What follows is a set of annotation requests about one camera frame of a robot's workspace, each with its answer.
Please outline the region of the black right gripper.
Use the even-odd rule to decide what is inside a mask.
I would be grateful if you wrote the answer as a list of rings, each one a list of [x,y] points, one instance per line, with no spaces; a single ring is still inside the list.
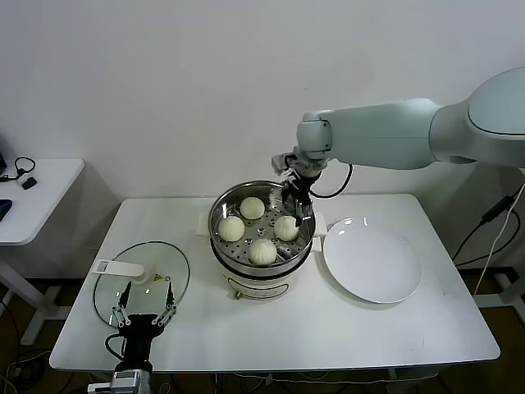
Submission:
[[[300,227],[312,218],[312,205],[309,192],[314,183],[313,177],[292,176],[282,183],[281,202],[285,209],[292,209],[294,203],[295,226]]]

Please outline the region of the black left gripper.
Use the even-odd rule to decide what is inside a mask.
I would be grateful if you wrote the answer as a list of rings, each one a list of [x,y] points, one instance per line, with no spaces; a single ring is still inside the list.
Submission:
[[[119,334],[125,339],[124,361],[149,361],[153,339],[162,334],[162,327],[166,326],[176,313],[176,302],[169,282],[165,310],[157,316],[156,314],[131,314],[127,313],[126,307],[130,298],[132,282],[116,291],[116,301],[111,307],[109,323],[119,328]]]

